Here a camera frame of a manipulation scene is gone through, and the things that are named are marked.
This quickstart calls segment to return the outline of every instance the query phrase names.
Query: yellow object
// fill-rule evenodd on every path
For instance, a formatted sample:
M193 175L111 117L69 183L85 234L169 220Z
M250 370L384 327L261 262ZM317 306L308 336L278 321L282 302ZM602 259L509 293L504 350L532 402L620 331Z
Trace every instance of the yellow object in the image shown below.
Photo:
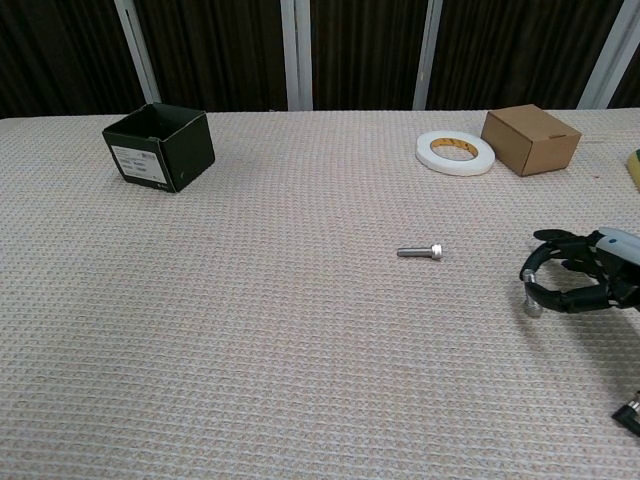
M629 162L627 163L627 168L629 168L629 173L631 174L631 178L640 190L640 150L636 150L629 157Z

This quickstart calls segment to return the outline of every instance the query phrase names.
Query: textured tablecloth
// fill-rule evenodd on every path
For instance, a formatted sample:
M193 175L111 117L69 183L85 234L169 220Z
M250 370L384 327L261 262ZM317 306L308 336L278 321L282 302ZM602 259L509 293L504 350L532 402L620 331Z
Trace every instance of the textured tablecloth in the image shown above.
M640 478L640 314L530 319L517 276L536 229L640 234L640 110L556 112L563 171L415 159L484 115L211 114L179 194L122 180L118 116L0 122L0 476Z

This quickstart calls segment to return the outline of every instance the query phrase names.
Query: white tape roll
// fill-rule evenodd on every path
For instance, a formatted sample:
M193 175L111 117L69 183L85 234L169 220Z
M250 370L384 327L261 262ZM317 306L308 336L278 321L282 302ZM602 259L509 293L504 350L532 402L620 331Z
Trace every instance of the white tape roll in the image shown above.
M470 152L473 158L471 160L452 160L441 157L433 151L433 147L441 146L463 148ZM488 172L496 160L496 154L491 146L481 138L464 132L448 130L427 132L420 135L416 156L420 162L432 170L465 177Z

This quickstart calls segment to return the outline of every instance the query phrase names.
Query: dark curtain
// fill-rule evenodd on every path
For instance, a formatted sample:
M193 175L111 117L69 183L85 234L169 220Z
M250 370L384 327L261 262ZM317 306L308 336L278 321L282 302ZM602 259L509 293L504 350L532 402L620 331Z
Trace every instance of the dark curtain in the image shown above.
M311 0L314 109L411 109L427 4Z
M575 108L622 0L446 0L427 109Z
M279 0L136 0L162 101L287 110Z
M0 117L144 104L113 0L1 2L0 59Z
M624 107L640 107L640 46L609 102L609 108Z

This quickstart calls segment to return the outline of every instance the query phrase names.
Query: open cardboard box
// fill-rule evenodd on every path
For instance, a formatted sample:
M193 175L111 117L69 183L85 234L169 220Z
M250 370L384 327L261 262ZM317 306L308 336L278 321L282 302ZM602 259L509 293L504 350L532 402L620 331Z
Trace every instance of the open cardboard box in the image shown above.
M215 161L207 115L145 105L102 132L127 182L179 192Z

